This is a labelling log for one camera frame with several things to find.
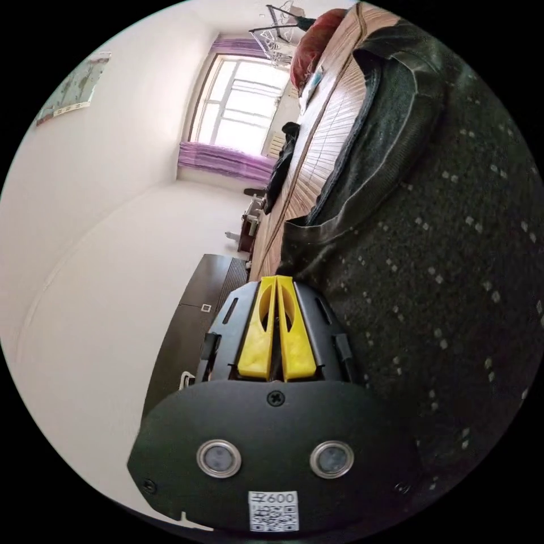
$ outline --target poster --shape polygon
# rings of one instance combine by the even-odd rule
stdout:
[[[73,70],[49,97],[36,118],[36,125],[90,106],[95,86],[110,56],[109,52],[94,53]]]

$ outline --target label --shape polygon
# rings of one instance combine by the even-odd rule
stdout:
[[[258,532],[299,530],[299,499],[296,491],[250,491],[249,528]]]

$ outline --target yellow plastic part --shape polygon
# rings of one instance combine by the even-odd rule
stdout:
[[[264,277],[257,291],[255,305],[238,360],[240,376],[267,380],[272,361],[272,335],[276,305],[276,276]],[[262,326],[268,315],[266,329]]]
[[[278,284],[279,332],[282,346],[284,381],[310,378],[316,373],[316,361],[296,298],[293,278],[276,276]]]

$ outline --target dresser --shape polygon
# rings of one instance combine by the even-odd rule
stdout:
[[[204,335],[234,289],[248,281],[246,261],[206,254],[195,269],[160,347],[142,417],[179,389],[181,375],[196,374]]]

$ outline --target bed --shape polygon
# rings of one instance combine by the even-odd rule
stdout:
[[[324,76],[298,119],[300,133],[281,195],[257,230],[250,281],[275,274],[285,221],[310,212],[353,127],[365,96],[364,76],[353,50],[378,28],[397,21],[388,11],[357,3],[325,48],[319,62]]]

